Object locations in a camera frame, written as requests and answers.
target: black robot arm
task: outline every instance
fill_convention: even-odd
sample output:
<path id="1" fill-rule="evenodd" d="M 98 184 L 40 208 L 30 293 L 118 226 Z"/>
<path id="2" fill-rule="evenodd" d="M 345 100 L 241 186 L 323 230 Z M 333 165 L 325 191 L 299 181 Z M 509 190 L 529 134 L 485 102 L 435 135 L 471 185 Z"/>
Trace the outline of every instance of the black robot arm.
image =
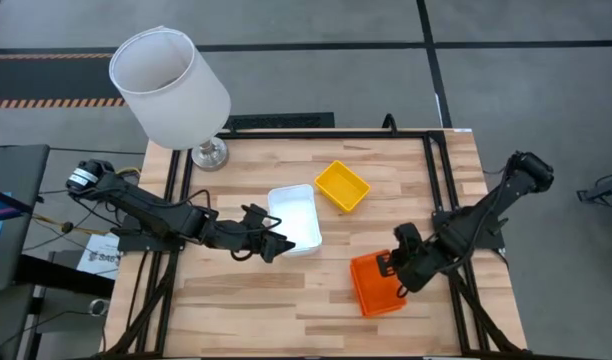
<path id="1" fill-rule="evenodd" d="M 120 238 L 143 235 L 169 242 L 183 239 L 212 249 L 229 250 L 233 258 L 240 261 L 260 254 L 267 263 L 295 246 L 285 236 L 263 225 L 268 213 L 257 205 L 242 206 L 246 214 L 241 222 L 217 221 L 219 213 L 215 210 L 188 202 L 171 204 L 127 182 L 115 174 L 107 161 L 80 162 L 66 187 L 75 201 L 106 202 L 126 212 L 124 225 L 111 229 Z M 139 226 L 127 226 L 131 220 Z M 236 257 L 239 251 L 248 254 Z"/>
<path id="2" fill-rule="evenodd" d="M 399 247 L 378 257 L 383 276 L 397 275 L 409 291 L 421 290 L 438 272 L 448 274 L 473 254 L 477 242 L 494 236 L 504 224 L 498 217 L 517 199 L 543 192 L 553 182 L 553 169 L 532 153 L 513 154 L 500 185 L 474 206 L 464 207 L 422 241 L 412 223 L 395 228 Z"/>

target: orange bin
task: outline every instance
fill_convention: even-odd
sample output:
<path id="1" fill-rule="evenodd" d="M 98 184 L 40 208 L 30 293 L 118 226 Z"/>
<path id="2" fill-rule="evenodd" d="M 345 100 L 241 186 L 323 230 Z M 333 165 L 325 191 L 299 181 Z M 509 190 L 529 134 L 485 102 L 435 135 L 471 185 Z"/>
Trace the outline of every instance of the orange bin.
<path id="1" fill-rule="evenodd" d="M 375 316 L 399 310 L 406 305 L 406 298 L 397 297 L 399 280 L 396 276 L 383 277 L 379 273 L 377 256 L 390 254 L 388 250 L 353 258 L 350 273 L 355 292 L 362 308 L 362 315 Z"/>

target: orange and black warning tape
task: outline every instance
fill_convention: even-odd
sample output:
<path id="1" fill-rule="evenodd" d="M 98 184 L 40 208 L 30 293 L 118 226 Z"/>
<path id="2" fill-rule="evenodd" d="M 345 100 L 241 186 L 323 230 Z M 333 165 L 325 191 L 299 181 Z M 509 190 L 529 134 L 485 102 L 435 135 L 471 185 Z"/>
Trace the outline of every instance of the orange and black warning tape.
<path id="1" fill-rule="evenodd" d="M 126 102 L 123 98 L 0 100 L 0 109 L 115 107 L 125 105 Z"/>
<path id="2" fill-rule="evenodd" d="M 110 59 L 113 54 L 0 54 L 0 60 Z"/>

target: black metal frame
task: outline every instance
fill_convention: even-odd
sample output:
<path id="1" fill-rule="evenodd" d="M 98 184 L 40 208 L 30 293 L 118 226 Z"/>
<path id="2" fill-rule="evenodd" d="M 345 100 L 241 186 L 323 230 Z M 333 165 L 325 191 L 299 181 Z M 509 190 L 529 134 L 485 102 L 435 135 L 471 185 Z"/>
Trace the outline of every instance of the black metal frame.
<path id="1" fill-rule="evenodd" d="M 248 140 L 248 139 L 420 139 L 423 142 L 424 152 L 426 157 L 426 164 L 428 167 L 428 174 L 430 179 L 431 193 L 433 196 L 433 202 L 435 204 L 435 213 L 443 212 L 444 207 L 442 203 L 441 191 L 439 186 L 439 179 L 437 175 L 437 169 L 434 160 L 433 154 L 433 142 L 436 143 L 439 149 L 439 155 L 441 159 L 442 169 L 445 174 L 445 179 L 448 188 L 448 197 L 451 202 L 451 207 L 453 210 L 457 210 L 459 208 L 459 203 L 457 200 L 457 191 L 455 187 L 454 178 L 452 175 L 452 168 L 450 165 L 448 148 L 446 144 L 446 138 L 443 130 L 399 130 L 395 123 L 394 118 L 391 114 L 388 114 L 384 119 L 382 124 L 383 130 L 344 130 L 339 131 L 336 130 L 316 130 L 316 131 L 303 131 L 303 130 L 285 130 L 279 132 L 273 131 L 236 131 L 231 129 L 230 132 L 222 132 L 217 136 L 224 140 Z M 173 157 L 171 159 L 171 167 L 169 169 L 169 176 L 166 183 L 166 198 L 170 200 L 172 197 L 172 184 L 175 182 L 175 173 L 178 166 L 179 154 L 177 155 L 173 153 Z M 190 157 L 190 152 L 186 157 L 186 163 L 184 166 L 184 173 L 181 185 L 181 193 L 180 198 L 184 198 L 188 196 L 190 190 L 190 182 L 193 171 L 193 165 Z M 171 252 L 169 261 L 175 263 L 179 258 L 179 251 Z M 149 279 L 157 278 L 157 274 L 159 273 L 159 265 L 160 260 L 157 261 L 157 266 L 152 266 L 150 269 Z M 466 273 L 466 282 L 470 291 L 477 296 L 477 287 L 475 284 L 475 275 L 473 273 L 472 266 L 470 266 L 470 262 L 468 266 L 464 268 L 464 272 Z M 154 289 L 155 280 L 153 281 L 153 288 L 150 290 L 151 293 Z M 162 300 L 162 313 L 159 319 L 158 329 L 157 329 L 157 341 L 155 344 L 155 353 L 161 354 L 163 356 L 164 346 L 166 342 L 166 334 L 168 329 L 168 320 L 170 315 L 170 307 L 172 302 L 172 294 L 173 294 L 173 283 L 171 282 L 170 288 L 166 290 L 166 293 Z M 451 294 L 451 302 L 453 307 L 453 313 L 455 316 L 455 322 L 457 326 L 458 340 L 462 354 L 468 353 L 472 351 L 468 341 L 468 332 L 466 328 L 466 320 L 464 317 L 464 309 L 462 306 L 461 298 L 459 292 L 455 284 L 449 281 L 450 284 L 450 294 Z M 475 319 L 475 323 L 478 329 L 478 339 L 480 340 L 480 349 L 488 350 L 488 342 L 486 334 L 483 330 L 483 327 L 479 324 L 479 322 Z M 138 353 L 144 352 L 145 347 L 145 337 L 142 342 L 138 342 L 138 346 L 136 351 Z M 145 353 L 147 356 L 152 356 L 152 352 Z"/>

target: desk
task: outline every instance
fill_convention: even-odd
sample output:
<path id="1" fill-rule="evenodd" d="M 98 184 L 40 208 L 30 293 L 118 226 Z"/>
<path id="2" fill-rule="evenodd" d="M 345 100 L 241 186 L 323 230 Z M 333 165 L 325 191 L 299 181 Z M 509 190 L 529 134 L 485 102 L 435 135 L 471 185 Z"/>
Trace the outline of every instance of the desk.
<path id="1" fill-rule="evenodd" d="M 447 130 L 445 139 L 460 203 L 474 204 L 487 188 L 473 134 Z M 241 204 L 267 206 L 272 188 L 312 184 L 333 160 L 343 161 L 372 189 L 351 214 L 342 214 L 316 191 L 323 245 L 312 256 L 279 257 L 270 265 L 258 257 L 238 263 L 228 252 L 187 246 L 177 267 L 165 356 L 460 353 L 444 276 L 433 278 L 421 292 L 409 294 L 402 310 L 365 319 L 349 272 L 351 258 L 396 247 L 392 231 L 401 223 L 412 221 L 423 237 L 431 234 L 430 214 L 435 206 L 422 141 L 267 139 L 227 143 L 230 161 L 223 169 L 214 173 L 194 169 L 191 177 L 190 192 L 208 189 L 220 219 L 241 219 Z M 443 179 L 437 151 L 433 149 L 434 162 Z M 185 155 L 182 152 L 180 164 Z M 170 159 L 170 150 L 149 144 L 140 186 L 163 195 Z M 177 172 L 175 198 L 179 197 L 182 168 Z M 439 185 L 445 197 L 446 183 Z M 198 197 L 194 201 L 203 204 L 205 200 Z M 140 260 L 141 254 L 130 254 L 120 264 L 106 323 L 110 343 L 124 330 Z M 492 252 L 477 251 L 473 266 L 484 308 L 511 341 L 524 347 L 505 265 Z M 146 287 L 145 277 L 139 296 Z M 475 348 L 472 318 L 468 310 L 465 313 Z M 153 348 L 158 317 L 155 311 L 147 350 Z"/>

